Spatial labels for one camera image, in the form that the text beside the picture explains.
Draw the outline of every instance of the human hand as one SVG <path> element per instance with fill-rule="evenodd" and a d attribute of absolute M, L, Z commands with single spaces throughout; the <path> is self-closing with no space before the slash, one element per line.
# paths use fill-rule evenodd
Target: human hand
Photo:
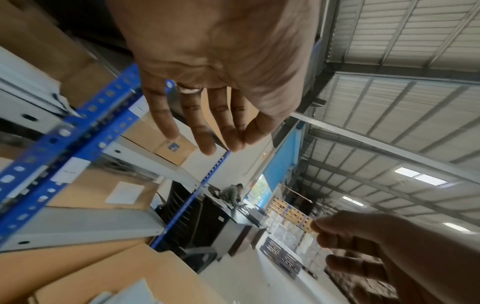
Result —
<path fill-rule="evenodd" d="M 301 101 L 320 15 L 320 0 L 108 0 L 140 69 L 143 93 L 162 133 L 180 132 L 165 81 L 207 88 L 209 107 L 226 145 L 241 150 L 270 134 Z M 230 110 L 227 87 L 232 87 Z M 180 94 L 200 150 L 216 146 L 201 95 Z M 247 105 L 259 113 L 247 125 Z"/>
<path fill-rule="evenodd" d="M 360 304 L 478 303 L 480 252 L 449 237 L 388 214 L 341 211 L 312 222 L 321 247 L 356 251 L 381 263 L 329 255 L 333 271 L 391 284 L 398 299 L 353 290 Z"/>

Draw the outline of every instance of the black chair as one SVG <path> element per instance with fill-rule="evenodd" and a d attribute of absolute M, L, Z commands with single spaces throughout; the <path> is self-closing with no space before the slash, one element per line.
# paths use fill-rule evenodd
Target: black chair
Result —
<path fill-rule="evenodd" d="M 169 224 L 190 195 L 182 184 L 172 182 L 166 204 L 159 206 L 155 211 L 165 224 Z M 217 252 L 213 247 L 195 247 L 193 243 L 202 209 L 203 203 L 195 199 L 155 248 L 158 252 L 173 251 L 196 273 L 200 273 L 217 258 Z"/>

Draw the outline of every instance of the finger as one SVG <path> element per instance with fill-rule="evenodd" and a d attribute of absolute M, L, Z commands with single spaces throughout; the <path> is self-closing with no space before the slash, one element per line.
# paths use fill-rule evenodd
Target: finger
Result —
<path fill-rule="evenodd" d="M 248 101 L 240 90 L 231 90 L 230 110 L 233 116 L 233 124 L 242 135 L 248 123 Z"/>
<path fill-rule="evenodd" d="M 340 211 L 332 216 L 315 219 L 312 226 L 315 231 L 358 236 L 383 244 L 389 234 L 404 226 L 404 220 L 385 213 Z"/>
<path fill-rule="evenodd" d="M 339 235 L 330 232 L 319 232 L 316 237 L 317 243 L 323 248 L 343 249 L 380 257 L 381 249 L 373 241 L 349 235 Z"/>
<path fill-rule="evenodd" d="M 232 113 L 230 113 L 227 103 L 227 88 L 208 89 L 208 105 L 215 118 L 220 133 L 225 140 L 226 146 L 236 152 L 243 148 L 243 142 L 240 139 L 239 131 L 234 125 Z"/>
<path fill-rule="evenodd" d="M 352 294 L 359 304 L 401 304 L 397 298 L 368 292 L 358 285 L 354 287 Z"/>
<path fill-rule="evenodd" d="M 282 119 L 279 120 L 278 118 L 259 112 L 245 129 L 245 142 L 249 145 L 253 145 L 263 137 L 272 133 L 281 122 Z"/>
<path fill-rule="evenodd" d="M 327 256 L 325 260 L 328 267 L 333 271 L 354 274 L 385 283 L 389 282 L 387 272 L 382 263 L 369 262 L 361 258 L 344 257 L 333 254 Z"/>
<path fill-rule="evenodd" d="M 194 94 L 179 93 L 181 109 L 193 137 L 203 154 L 213 155 L 217 150 L 210 128 L 202 114 L 201 92 Z"/>
<path fill-rule="evenodd" d="M 140 70 L 140 78 L 143 95 L 155 124 L 169 140 L 177 139 L 180 136 L 180 131 L 170 112 L 165 95 L 166 80 L 154 77 L 142 70 Z"/>

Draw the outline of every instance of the blue sticker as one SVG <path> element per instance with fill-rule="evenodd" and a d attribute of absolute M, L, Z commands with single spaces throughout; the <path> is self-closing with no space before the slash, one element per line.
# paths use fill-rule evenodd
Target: blue sticker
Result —
<path fill-rule="evenodd" d="M 180 148 L 180 146 L 177 145 L 176 143 L 172 143 L 172 144 L 168 147 L 169 150 L 172 150 L 172 151 L 174 151 L 174 152 L 176 152 L 179 148 Z"/>

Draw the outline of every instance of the chair backrest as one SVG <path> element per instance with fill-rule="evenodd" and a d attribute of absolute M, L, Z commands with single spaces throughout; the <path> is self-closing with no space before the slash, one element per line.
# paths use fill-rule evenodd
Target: chair backrest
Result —
<path fill-rule="evenodd" d="M 191 193 L 182 184 L 172 182 L 166 205 L 158 212 L 165 224 L 170 223 L 190 195 Z M 195 199 L 166 234 L 165 241 L 170 246 L 188 247 L 196 233 L 201 212 L 202 202 Z"/>

